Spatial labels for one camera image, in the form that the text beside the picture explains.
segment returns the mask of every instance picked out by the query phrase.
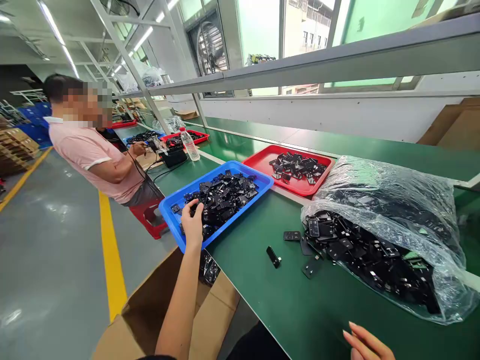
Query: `blue tray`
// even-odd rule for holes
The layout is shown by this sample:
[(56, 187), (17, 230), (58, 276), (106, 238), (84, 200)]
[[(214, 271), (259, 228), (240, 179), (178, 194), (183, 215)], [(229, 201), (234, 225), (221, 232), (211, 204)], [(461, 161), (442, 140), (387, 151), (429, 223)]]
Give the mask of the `blue tray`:
[(213, 240), (215, 240), (221, 233), (224, 231), (231, 223), (233, 223), (240, 215), (242, 215), (254, 202), (256, 202), (263, 194), (267, 192), (268, 189), (274, 184), (274, 179), (271, 176), (265, 175), (251, 167), (243, 165), (238, 161), (227, 161), (223, 165), (213, 169), (209, 173), (206, 173), (204, 176), (199, 177), (194, 182), (191, 182), (187, 186), (182, 187), (180, 190), (174, 192), (172, 195), (164, 198), (160, 205), (158, 206), (165, 222), (167, 223), (171, 233), (175, 237), (176, 243), (180, 248), (182, 253), (185, 253), (186, 239), (185, 235), (182, 235), (180, 231), (180, 223), (182, 212), (179, 211), (174, 213), (172, 211), (172, 206), (177, 204), (179, 207), (185, 205), (184, 195), (187, 193), (193, 193), (199, 191), (200, 183), (207, 181), (212, 181), (219, 173), (225, 173), (226, 170), (230, 170), (232, 174), (242, 173), (246, 176), (256, 175), (255, 184), (258, 185), (258, 194), (252, 198), (244, 207), (242, 207), (235, 215), (233, 215), (226, 223), (224, 223), (217, 231), (215, 231), (212, 236), (210, 236), (206, 241), (201, 245), (202, 250), (207, 247)]
[[(160, 138), (163, 138), (163, 137), (165, 136), (164, 133), (161, 133), (161, 132), (158, 132), (158, 131), (155, 131), (155, 132), (158, 134), (158, 138), (159, 138), (159, 139), (160, 139)], [(129, 137), (124, 137), (124, 138), (122, 139), (123, 143), (126, 145), (127, 148), (130, 147), (130, 144), (127, 143), (127, 141), (130, 140), (131, 138), (133, 138), (134, 136), (136, 136), (136, 135), (132, 135), (132, 136), (129, 136)]]

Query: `water bottle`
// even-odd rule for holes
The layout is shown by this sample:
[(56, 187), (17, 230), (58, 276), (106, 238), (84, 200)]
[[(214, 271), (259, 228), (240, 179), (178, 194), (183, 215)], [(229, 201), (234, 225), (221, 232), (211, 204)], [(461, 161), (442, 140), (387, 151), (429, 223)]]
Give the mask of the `water bottle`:
[(192, 137), (184, 127), (181, 127), (180, 131), (181, 142), (183, 143), (183, 145), (185, 145), (186, 151), (188, 152), (188, 155), (190, 155), (190, 159), (192, 161), (197, 161), (198, 159), (200, 159), (200, 154), (197, 151), (197, 147), (195, 146)]

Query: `human hand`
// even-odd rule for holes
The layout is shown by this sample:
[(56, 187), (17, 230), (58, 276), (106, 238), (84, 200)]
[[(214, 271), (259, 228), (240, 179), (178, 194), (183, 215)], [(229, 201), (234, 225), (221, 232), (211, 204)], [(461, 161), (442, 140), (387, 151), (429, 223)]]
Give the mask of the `human hand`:
[(136, 141), (130, 145), (128, 152), (130, 155), (138, 157), (140, 155), (145, 155), (145, 148), (147, 145), (143, 141)]
[(202, 247), (202, 213), (204, 211), (204, 205), (199, 203), (195, 209), (195, 215), (193, 217), (190, 216), (190, 208), (198, 202), (198, 199), (193, 199), (186, 204), (181, 211), (181, 225), (185, 232), (187, 249)]
[(395, 360), (394, 353), (365, 328), (349, 321), (351, 334), (343, 330), (343, 337), (351, 345), (351, 360)]

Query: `green workbench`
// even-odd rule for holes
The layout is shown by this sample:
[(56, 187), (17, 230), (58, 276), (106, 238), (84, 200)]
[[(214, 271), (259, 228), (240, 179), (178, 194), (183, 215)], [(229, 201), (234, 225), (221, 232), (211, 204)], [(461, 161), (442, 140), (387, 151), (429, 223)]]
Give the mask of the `green workbench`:
[[(384, 161), (458, 180), (469, 180), (480, 167), (478, 153), (227, 119), (207, 121), (209, 127), (232, 133)], [(209, 141), (198, 146), (222, 161), (242, 162), (270, 145), (221, 130), (193, 125), (188, 128), (210, 134)], [(116, 130), (121, 139), (143, 131), (141, 126)], [(218, 165), (202, 156), (199, 161), (188, 161), (167, 173), (164, 166), (148, 173), (152, 179), (164, 174), (155, 183), (168, 196)], [(459, 191), (456, 195), (461, 203), (457, 211), (471, 214), (480, 209), (480, 197), (476, 194)], [(342, 336), (348, 321), (378, 336), (397, 359), (480, 359), (480, 308), (464, 322), (442, 326), (402, 310), (330, 261), (324, 261), (316, 276), (308, 280), (301, 271), (308, 257), (302, 255), (297, 243), (283, 241), (284, 231), (303, 230), (301, 208), (296, 201), (268, 191), (207, 247), (292, 359), (349, 359), (350, 346)], [(479, 225), (467, 223), (460, 231), (467, 270), (480, 275), (480, 243), (476, 238)], [(266, 254), (268, 246), (282, 258), (278, 269)]]

